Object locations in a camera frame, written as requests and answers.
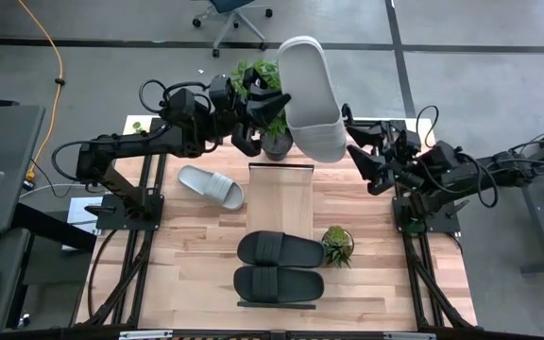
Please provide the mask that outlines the white paper sheet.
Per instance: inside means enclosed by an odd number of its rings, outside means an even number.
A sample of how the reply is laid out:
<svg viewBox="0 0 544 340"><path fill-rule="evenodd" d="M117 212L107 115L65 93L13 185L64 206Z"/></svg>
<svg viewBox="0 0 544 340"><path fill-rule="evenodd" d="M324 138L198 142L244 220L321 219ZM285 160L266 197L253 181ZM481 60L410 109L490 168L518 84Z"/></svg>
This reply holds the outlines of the white paper sheet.
<svg viewBox="0 0 544 340"><path fill-rule="evenodd" d="M99 206L102 199L102 196L73 197L69 206L67 223L77 229L99 236L101 230L96 227L97 216L88 212L86 207Z"/></svg>

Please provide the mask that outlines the grey slide sandal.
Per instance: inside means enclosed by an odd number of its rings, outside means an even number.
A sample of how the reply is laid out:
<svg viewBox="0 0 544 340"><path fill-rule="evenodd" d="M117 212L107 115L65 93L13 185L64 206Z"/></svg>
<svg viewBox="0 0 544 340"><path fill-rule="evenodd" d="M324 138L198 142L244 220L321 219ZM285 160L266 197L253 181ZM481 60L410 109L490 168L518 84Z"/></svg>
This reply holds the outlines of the grey slide sandal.
<svg viewBox="0 0 544 340"><path fill-rule="evenodd" d="M291 99L285 120L294 143L317 162L339 162L347 147L344 121L321 44L310 36L283 42L278 51L280 88Z"/></svg>
<svg viewBox="0 0 544 340"><path fill-rule="evenodd" d="M218 172L185 165L178 171L178 181L229 211L240 210L245 202L244 189L232 178Z"/></svg>

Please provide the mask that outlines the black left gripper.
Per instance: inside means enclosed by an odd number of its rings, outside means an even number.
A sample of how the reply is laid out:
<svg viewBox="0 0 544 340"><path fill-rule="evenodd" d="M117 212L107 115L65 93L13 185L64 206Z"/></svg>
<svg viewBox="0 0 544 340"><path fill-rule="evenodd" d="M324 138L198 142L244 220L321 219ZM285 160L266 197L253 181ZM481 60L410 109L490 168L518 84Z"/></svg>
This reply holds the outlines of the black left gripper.
<svg viewBox="0 0 544 340"><path fill-rule="evenodd" d="M255 130L266 129L291 100L289 93L269 90L267 83L253 68L245 71L243 85L246 96L235 90L233 106L230 110L212 112L213 139L220 140L231 135L231 143L248 157L259 156L262 142L254 139Z"/></svg>

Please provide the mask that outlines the black side desk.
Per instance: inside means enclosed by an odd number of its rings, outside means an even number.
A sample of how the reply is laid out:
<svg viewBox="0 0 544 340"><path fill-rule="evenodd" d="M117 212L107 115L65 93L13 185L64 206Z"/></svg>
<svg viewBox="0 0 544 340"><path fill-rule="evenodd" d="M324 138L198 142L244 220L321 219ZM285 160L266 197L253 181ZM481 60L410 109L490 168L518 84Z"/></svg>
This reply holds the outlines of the black side desk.
<svg viewBox="0 0 544 340"><path fill-rule="evenodd" d="M10 228L45 108L0 107L0 233Z"/></svg>

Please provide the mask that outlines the wooden shelf with black frame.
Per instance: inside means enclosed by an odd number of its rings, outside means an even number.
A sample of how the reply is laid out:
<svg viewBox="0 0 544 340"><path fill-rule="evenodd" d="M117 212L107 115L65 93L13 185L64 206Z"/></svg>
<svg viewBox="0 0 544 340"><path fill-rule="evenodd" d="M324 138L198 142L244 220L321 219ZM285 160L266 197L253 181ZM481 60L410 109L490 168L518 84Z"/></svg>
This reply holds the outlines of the wooden shelf with black frame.
<svg viewBox="0 0 544 340"><path fill-rule="evenodd" d="M313 238L313 174L314 168L308 164L252 163L249 166L246 235L269 230L316 241ZM316 268L289 268L316 272ZM316 308L315 300L272 304L241 298L238 304L256 308Z"/></svg>

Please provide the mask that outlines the succulent plant in dark pot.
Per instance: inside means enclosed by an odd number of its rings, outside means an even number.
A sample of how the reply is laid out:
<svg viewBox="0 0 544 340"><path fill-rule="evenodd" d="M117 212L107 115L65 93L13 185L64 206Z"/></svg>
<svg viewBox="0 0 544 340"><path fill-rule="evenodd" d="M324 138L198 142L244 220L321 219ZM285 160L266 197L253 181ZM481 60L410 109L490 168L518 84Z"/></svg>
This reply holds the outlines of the succulent plant in dark pot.
<svg viewBox="0 0 544 340"><path fill-rule="evenodd" d="M352 235L340 226L330 226L324 233L321 243L325 250L326 265L351 268L351 255L354 250Z"/></svg>

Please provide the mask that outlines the silver metal bracket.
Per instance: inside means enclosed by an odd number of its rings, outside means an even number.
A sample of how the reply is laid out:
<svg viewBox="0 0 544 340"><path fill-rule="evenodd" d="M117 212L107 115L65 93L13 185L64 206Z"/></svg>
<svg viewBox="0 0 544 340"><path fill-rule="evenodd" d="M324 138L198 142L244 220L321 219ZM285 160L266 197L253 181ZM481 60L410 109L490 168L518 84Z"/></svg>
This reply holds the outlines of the silver metal bracket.
<svg viewBox="0 0 544 340"><path fill-rule="evenodd" d="M173 336L172 330L121 331L118 340L162 340Z"/></svg>
<svg viewBox="0 0 544 340"><path fill-rule="evenodd" d="M382 335L383 340L437 340L433 333L392 331Z"/></svg>

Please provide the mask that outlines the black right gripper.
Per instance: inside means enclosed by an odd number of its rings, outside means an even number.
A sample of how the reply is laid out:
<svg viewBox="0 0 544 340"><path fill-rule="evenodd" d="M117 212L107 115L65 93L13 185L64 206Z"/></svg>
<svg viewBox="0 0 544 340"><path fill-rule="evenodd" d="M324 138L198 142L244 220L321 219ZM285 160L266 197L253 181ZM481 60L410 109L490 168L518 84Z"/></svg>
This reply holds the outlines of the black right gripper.
<svg viewBox="0 0 544 340"><path fill-rule="evenodd" d="M346 124L348 135L358 146L373 146L371 154L353 144L347 146L347 151L362 179L370 181L368 191L374 196L395 184L408 190L417 190L423 184L422 176L415 171L416 157L406 162L396 159L394 142L404 129L406 125L399 121L377 121L369 126Z"/></svg>

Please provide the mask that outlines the black slide sandal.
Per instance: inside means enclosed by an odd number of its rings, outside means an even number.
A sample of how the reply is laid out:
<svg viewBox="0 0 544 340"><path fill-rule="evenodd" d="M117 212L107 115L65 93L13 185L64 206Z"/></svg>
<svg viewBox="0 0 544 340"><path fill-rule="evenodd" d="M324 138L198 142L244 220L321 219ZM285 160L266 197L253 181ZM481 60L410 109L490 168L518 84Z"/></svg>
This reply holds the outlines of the black slide sandal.
<svg viewBox="0 0 544 340"><path fill-rule="evenodd" d="M237 256L243 263L256 266L317 268L323 264L325 248L314 240L258 230L239 242Z"/></svg>
<svg viewBox="0 0 544 340"><path fill-rule="evenodd" d="M248 302L294 303L319 299L323 277L314 271L278 266L243 266L233 274L237 294Z"/></svg>

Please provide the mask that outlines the blue office chair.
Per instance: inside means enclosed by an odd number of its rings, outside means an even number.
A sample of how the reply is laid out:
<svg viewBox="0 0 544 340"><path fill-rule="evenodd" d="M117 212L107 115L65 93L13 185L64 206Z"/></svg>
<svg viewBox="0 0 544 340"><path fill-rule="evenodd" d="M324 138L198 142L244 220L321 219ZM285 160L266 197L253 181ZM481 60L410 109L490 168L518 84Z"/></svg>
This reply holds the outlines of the blue office chair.
<svg viewBox="0 0 544 340"><path fill-rule="evenodd" d="M192 25L194 28L200 28L202 21L209 17L223 16L226 17L226 22L218 33L216 39L212 44L212 56L217 59L220 56L219 45L223 39L227 36L230 27L238 29L240 24L243 23L247 28L260 39L258 48L265 51L268 48L266 37L264 34L245 16L243 9L264 9L264 16L266 18L272 18L274 10L271 7L263 5L253 5L255 0L207 0L209 7L194 16Z"/></svg>

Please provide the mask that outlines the leafy green potted plant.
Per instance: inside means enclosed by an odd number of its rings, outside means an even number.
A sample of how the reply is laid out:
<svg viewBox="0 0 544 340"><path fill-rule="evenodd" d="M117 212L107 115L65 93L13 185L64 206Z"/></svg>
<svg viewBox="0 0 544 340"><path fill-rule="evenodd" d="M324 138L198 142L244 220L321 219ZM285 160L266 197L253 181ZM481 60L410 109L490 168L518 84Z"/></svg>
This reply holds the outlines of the leafy green potted plant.
<svg viewBox="0 0 544 340"><path fill-rule="evenodd" d="M278 64L275 61L258 59L250 63L243 59L238 63L237 68L230 73L232 85L239 95L247 95L243 79L248 68L253 68L258 72L267 83L269 90L281 88ZM292 148L293 138L286 124L284 110L266 129L260 129L260 140L262 141L262 149L269 160L279 162L286 157Z"/></svg>

